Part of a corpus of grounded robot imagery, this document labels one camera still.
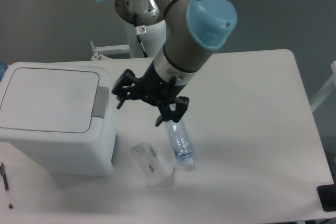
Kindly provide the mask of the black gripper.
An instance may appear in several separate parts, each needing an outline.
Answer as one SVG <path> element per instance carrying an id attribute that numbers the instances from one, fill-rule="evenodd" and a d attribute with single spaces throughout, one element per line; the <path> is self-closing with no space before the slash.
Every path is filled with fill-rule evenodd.
<path id="1" fill-rule="evenodd" d="M 168 81 L 163 80 L 152 63 L 140 81 L 132 70 L 126 69 L 115 82 L 111 92 L 119 101 L 117 109 L 121 109 L 126 100 L 137 99 L 157 106 L 160 115 L 155 126 L 158 127 L 162 122 L 170 120 L 178 123 L 188 109 L 190 99 L 178 97 L 184 85 L 178 85 L 177 81 L 177 73 L 173 73 Z"/>

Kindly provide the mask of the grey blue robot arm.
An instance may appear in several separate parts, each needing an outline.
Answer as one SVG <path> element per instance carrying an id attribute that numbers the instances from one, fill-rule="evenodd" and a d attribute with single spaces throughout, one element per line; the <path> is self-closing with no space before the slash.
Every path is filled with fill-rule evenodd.
<path id="1" fill-rule="evenodd" d="M 133 13 L 133 24 L 148 25 L 159 14 L 170 33 L 145 74 L 137 78 L 130 69 L 125 70 L 112 93 L 120 103 L 142 100 L 157 107 L 156 125 L 160 125 L 183 117 L 189 99 L 180 92 L 226 42 L 236 27 L 237 13 L 228 0 L 153 1 L 153 10 Z"/>

